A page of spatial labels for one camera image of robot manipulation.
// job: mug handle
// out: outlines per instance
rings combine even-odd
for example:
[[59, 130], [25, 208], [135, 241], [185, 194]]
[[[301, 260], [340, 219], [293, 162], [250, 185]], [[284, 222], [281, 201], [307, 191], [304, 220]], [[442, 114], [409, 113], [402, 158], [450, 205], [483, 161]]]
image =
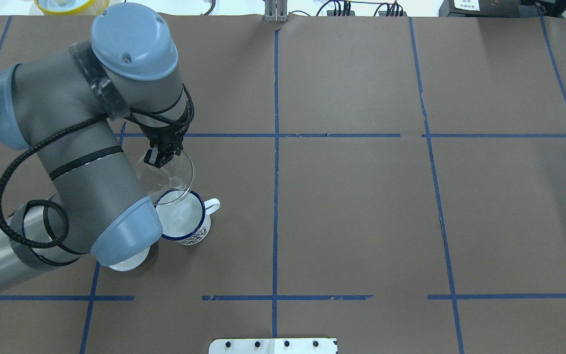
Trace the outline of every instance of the mug handle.
[[216, 210], [220, 208], [220, 200], [217, 198], [212, 198], [204, 202], [204, 212], [206, 215], [211, 215], [215, 213]]

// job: yellow container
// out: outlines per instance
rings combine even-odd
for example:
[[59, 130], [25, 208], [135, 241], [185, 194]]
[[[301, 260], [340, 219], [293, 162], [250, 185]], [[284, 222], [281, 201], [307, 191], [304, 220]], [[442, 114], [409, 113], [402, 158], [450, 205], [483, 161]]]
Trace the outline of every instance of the yellow container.
[[88, 14], [97, 16], [108, 7], [108, 2], [109, 0], [34, 0], [34, 4], [47, 15]]

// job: white metal plate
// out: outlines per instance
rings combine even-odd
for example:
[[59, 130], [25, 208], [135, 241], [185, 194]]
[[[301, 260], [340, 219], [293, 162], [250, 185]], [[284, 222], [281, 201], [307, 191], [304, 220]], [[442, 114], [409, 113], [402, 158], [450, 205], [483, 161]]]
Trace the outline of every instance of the white metal plate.
[[337, 343], [333, 338], [220, 339], [211, 343], [209, 354], [337, 354]]

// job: yellow rim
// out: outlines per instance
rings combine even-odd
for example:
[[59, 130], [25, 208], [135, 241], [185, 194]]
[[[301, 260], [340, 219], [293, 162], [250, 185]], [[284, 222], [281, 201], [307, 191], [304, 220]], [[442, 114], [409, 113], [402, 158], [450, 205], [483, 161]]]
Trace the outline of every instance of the yellow rim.
[[[36, 4], [36, 6], [38, 6], [38, 8], [41, 9], [41, 11], [43, 11], [43, 13], [48, 13], [48, 14], [77, 14], [77, 13], [81, 13], [84, 10], [88, 9], [94, 3], [95, 3], [95, 0], [88, 0], [87, 2], [85, 2], [84, 5], [82, 5], [80, 7], [76, 7], [75, 9], [71, 9], [69, 11], [60, 11], [59, 12], [59, 11], [50, 11], [48, 9], [45, 9], [44, 7], [42, 7], [38, 4], [38, 0], [34, 0], [34, 4]], [[100, 12], [104, 11], [104, 9], [106, 9], [106, 5], [108, 5], [108, 0], [105, 0], [104, 7], [100, 10]]]

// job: clear glass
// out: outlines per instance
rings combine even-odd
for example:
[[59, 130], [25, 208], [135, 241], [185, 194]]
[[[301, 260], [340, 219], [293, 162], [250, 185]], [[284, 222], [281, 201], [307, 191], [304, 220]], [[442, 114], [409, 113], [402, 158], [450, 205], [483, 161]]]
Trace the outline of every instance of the clear glass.
[[[179, 202], [189, 194], [195, 171], [194, 164], [186, 152], [182, 151], [180, 155], [175, 155], [161, 168], [146, 164], [143, 161], [144, 157], [145, 155], [135, 166], [135, 173], [155, 206]], [[173, 199], [163, 198], [170, 191], [180, 191], [180, 193], [173, 193], [172, 195], [175, 196]]]

